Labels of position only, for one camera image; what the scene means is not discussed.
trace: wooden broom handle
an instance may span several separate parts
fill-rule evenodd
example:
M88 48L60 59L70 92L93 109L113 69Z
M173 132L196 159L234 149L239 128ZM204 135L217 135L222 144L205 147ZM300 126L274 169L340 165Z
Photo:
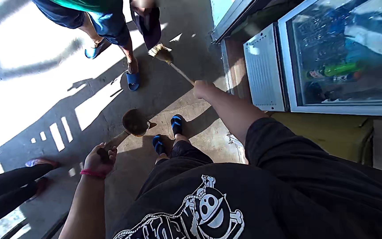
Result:
M188 76L185 75L185 73L183 71L181 71L179 68L177 68L173 63L169 63L169 65L171 67L173 67L173 69L175 69L179 74L181 74L186 80L188 80L189 83L191 83L193 86L194 86L194 81L192 81L190 78L188 78Z

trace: dustpan handle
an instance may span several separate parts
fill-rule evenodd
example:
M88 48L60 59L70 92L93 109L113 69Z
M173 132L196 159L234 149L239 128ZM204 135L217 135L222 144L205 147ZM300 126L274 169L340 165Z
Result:
M109 153L108 151L111 150L113 147L118 147L130 134L126 131L123 131L118 136L114 137L112 140L110 140L104 148L100 148L97 153L101 157L101 161L103 163L109 162Z

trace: pink bracelet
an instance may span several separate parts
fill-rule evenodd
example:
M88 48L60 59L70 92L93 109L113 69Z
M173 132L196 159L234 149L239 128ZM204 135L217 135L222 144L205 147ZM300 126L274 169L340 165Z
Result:
M106 179L106 175L105 174L94 172L94 171L91 171L91 170L88 170L88 169L82 170L81 174L97 177L97 178L100 178L100 179Z

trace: green bottle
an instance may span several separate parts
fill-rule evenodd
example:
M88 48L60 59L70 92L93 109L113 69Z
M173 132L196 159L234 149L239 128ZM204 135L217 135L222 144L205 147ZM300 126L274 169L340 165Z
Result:
M336 66L323 66L320 70L308 71L307 76L310 78L331 77L345 75L358 70L360 70L360 64L358 62L343 63Z

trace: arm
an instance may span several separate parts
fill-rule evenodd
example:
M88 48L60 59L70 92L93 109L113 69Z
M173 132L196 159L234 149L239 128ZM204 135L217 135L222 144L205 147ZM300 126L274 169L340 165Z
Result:
M260 118L268 117L256 106L202 80L195 82L194 95L213 106L225 126L243 145L251 124Z
M133 0L131 2L131 9L142 17L145 17L146 15L150 14L152 8L155 7L156 2L154 0Z
M85 160L84 169L107 175L112 171L116 160L117 149L109 150L109 164L102 164L97 154L96 146ZM82 175L73 197L69 216L61 231L60 239L86 239L101 238L106 236L104 216L104 179L90 175Z

